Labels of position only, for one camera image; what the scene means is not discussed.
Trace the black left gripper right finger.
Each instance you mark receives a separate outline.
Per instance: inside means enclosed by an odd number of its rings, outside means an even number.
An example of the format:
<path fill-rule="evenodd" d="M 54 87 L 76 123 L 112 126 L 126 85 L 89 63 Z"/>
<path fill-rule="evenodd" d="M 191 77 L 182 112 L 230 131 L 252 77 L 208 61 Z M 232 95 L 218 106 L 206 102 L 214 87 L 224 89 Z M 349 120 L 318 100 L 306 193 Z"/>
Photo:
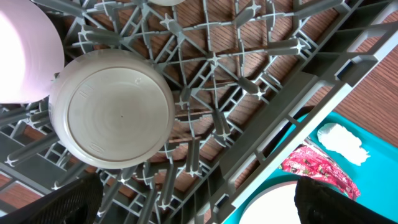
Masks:
<path fill-rule="evenodd" d="M 301 224 L 397 224 L 309 177 L 297 181 L 294 202 Z"/>

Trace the grey bowl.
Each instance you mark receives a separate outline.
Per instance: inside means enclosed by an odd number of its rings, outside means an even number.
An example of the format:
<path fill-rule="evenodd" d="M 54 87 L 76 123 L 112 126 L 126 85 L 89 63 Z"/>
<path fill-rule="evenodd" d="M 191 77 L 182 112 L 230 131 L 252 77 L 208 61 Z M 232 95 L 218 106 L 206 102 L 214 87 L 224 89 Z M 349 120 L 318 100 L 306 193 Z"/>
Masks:
<path fill-rule="evenodd" d="M 168 140 L 175 105 L 165 78 L 132 52 L 95 50 L 55 78 L 49 115 L 63 145 L 79 160 L 105 169 L 150 159 Z"/>

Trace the white pink bowl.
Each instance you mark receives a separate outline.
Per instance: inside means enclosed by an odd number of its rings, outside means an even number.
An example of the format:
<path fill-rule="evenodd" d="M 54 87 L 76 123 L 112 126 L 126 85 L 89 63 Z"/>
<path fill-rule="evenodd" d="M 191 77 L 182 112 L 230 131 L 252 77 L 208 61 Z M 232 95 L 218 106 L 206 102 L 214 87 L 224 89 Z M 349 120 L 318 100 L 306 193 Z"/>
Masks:
<path fill-rule="evenodd" d="M 1 103 L 47 97 L 64 63 L 62 41 L 47 15 L 29 0 L 1 0 Z"/>

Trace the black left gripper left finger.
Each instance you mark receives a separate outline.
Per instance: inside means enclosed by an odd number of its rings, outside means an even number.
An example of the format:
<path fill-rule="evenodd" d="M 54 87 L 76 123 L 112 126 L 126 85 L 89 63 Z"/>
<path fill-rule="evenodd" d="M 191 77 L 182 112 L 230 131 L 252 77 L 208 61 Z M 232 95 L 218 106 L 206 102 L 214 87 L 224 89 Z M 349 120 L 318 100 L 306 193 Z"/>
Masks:
<path fill-rule="evenodd" d="M 1 217 L 1 224 L 92 224 L 103 198 L 98 174 L 88 174 Z"/>

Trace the white cup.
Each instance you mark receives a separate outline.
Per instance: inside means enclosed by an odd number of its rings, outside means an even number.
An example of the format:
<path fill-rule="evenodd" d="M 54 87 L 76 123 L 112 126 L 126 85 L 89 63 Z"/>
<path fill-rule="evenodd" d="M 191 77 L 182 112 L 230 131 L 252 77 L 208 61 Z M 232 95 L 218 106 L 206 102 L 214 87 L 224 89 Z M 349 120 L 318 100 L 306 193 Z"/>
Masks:
<path fill-rule="evenodd" d="M 149 0 L 149 2 L 159 6 L 176 6 L 185 0 Z"/>

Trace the grey plastic dish rack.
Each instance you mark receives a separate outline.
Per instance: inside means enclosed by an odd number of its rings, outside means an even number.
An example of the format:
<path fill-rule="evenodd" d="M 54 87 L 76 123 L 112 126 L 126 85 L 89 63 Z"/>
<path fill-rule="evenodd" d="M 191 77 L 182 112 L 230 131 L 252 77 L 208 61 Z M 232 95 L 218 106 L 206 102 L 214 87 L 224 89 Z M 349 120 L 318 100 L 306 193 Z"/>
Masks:
<path fill-rule="evenodd" d="M 397 45 L 397 2 L 34 1 L 67 64 L 101 49 L 148 62 L 175 122 L 154 156 L 89 165 L 47 98 L 1 106 L 1 211 L 97 173 L 95 223 L 223 223 Z"/>

